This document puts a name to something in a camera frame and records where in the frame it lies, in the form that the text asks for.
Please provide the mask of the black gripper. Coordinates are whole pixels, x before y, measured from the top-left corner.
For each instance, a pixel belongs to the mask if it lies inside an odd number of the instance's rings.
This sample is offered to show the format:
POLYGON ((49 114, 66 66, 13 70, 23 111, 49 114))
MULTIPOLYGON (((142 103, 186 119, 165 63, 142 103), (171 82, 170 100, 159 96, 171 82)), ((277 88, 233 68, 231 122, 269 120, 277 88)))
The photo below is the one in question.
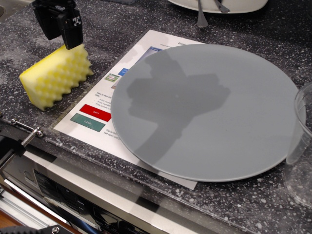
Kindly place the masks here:
POLYGON ((62 35, 68 50, 83 43, 82 20, 74 0, 35 0, 32 6, 49 40, 62 35))

